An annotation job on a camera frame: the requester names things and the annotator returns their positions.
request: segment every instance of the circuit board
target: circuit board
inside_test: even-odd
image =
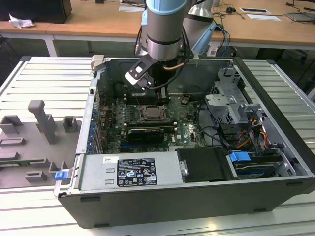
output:
[[[107,112],[104,113],[102,128],[104,134],[104,153],[131,153],[174,151],[177,148],[205,147],[206,142],[197,127],[197,103],[182,104],[183,96],[170,96],[168,105],[161,108],[165,122],[175,122],[172,132],[165,132],[162,143],[130,144],[126,137],[126,123],[141,122],[142,105],[127,105],[123,99],[108,99]],[[157,128],[172,129],[171,126],[158,125]]]

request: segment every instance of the motherboard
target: motherboard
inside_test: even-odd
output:
[[[197,125],[198,101],[170,96],[167,105],[128,105],[107,98],[100,107],[104,153],[175,151],[205,147]]]

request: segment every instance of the warning label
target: warning label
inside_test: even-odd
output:
[[[158,184],[154,158],[118,160],[117,169],[119,187]]]

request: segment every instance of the copper pipe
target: copper pipe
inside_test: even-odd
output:
[[[184,66],[184,65],[185,65],[185,64],[182,62],[182,63],[180,63],[180,64],[178,64],[178,65],[173,66],[173,67],[163,66],[163,69],[164,69],[164,70],[167,70],[167,71],[171,71],[171,70],[176,70],[176,69],[178,69],[178,68],[181,68],[181,67]]]

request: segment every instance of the blue drive latch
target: blue drive latch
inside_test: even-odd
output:
[[[230,155],[231,161],[251,161],[251,157],[246,151],[234,151]]]
[[[67,180],[68,179],[68,171],[57,171],[55,174],[55,181],[61,180]]]

